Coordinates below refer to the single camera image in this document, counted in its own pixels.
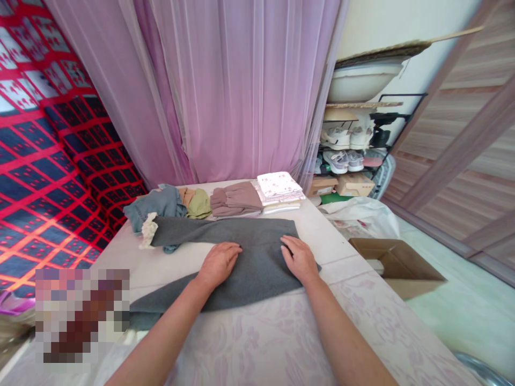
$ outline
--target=green item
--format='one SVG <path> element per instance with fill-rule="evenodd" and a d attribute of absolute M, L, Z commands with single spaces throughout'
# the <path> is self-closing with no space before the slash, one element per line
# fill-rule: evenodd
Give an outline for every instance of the green item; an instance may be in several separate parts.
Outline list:
<path fill-rule="evenodd" d="M 338 193 L 331 193 L 329 195 L 320 196 L 322 199 L 322 204 L 330 204 L 331 202 L 340 202 L 340 201 L 348 201 L 352 196 L 340 196 Z"/>
<path fill-rule="evenodd" d="M 188 206 L 186 217 L 193 219 L 203 219 L 211 214 L 209 196 L 204 189 L 195 190 L 195 195 Z"/>

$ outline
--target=sliding wardrobe door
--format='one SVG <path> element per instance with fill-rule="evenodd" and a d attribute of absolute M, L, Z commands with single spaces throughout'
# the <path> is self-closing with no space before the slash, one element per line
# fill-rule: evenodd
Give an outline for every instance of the sliding wardrobe door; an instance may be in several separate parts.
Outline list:
<path fill-rule="evenodd" d="M 483 2 L 470 26 L 484 30 L 457 44 L 399 139 L 383 201 L 461 256 L 510 269 L 515 1 L 492 4 Z"/>

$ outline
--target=white plastic bag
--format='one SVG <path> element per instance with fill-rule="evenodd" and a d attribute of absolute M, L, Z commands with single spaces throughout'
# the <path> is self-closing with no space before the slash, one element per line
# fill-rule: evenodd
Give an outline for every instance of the white plastic bag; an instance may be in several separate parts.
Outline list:
<path fill-rule="evenodd" d="M 348 240 L 400 239 L 399 223 L 393 212 L 382 202 L 369 197 L 354 197 L 318 207 L 320 212 Z"/>

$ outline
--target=hand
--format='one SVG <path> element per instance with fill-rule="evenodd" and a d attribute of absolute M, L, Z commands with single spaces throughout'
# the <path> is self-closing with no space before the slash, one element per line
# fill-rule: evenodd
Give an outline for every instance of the hand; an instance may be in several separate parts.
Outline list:
<path fill-rule="evenodd" d="M 213 291 L 229 277 L 242 251 L 240 245 L 233 242 L 216 244 L 205 257 L 195 279 Z"/>
<path fill-rule="evenodd" d="M 292 236 L 283 236 L 281 241 L 285 243 L 293 252 L 293 256 L 288 248 L 281 246 L 284 261 L 290 269 L 291 273 L 302 283 L 304 287 L 307 284 L 320 279 L 318 275 L 318 267 L 315 257 L 310 247 L 302 240 Z"/>

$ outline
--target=white table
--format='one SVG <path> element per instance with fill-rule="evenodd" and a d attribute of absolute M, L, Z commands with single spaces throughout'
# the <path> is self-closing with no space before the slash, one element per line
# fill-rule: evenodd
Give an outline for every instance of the white table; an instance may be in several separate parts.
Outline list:
<path fill-rule="evenodd" d="M 240 181 L 188 187 L 202 188 L 210 195 L 214 188 L 236 182 Z M 400 385 L 478 385 L 310 201 L 303 201 L 300 210 L 263 217 L 295 221 L 299 237 L 322 266 L 321 277 Z M 139 241 L 127 222 L 92 267 L 130 269 L 131 302 L 198 271 L 212 246 L 186 243 L 167 255 L 161 248 L 139 250 Z M 104 384 L 136 343 L 115 345 L 94 384 Z M 20 362 L 22 367 L 30 365 L 27 360 Z M 10 381 L 22 379 L 19 375 Z M 52 382 L 61 378 L 56 376 Z M 253 305 L 201 314 L 167 384 L 334 383 L 307 296 L 300 288 Z"/>

